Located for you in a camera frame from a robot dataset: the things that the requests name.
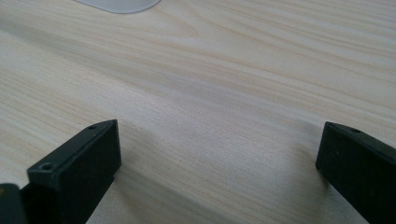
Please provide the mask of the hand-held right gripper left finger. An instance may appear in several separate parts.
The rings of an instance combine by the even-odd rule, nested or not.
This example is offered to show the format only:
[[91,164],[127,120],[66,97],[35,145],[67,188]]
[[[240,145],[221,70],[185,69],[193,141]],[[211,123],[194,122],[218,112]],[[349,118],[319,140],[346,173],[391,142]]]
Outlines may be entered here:
[[118,122],[93,124],[28,170],[22,201],[31,224],[85,224],[121,165]]

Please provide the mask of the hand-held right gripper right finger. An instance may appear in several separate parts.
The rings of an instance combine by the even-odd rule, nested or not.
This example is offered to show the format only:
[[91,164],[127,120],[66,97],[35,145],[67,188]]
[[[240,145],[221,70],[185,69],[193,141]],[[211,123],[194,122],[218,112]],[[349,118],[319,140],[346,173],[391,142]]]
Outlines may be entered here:
[[370,224],[396,224],[396,149],[326,122],[316,168]]

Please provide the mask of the white round plate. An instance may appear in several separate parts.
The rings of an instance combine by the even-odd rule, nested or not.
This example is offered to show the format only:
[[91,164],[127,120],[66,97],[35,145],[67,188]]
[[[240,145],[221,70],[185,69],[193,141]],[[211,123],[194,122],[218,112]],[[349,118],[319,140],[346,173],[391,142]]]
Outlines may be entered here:
[[81,4],[96,7],[111,13],[136,13],[155,6],[161,0],[76,0]]

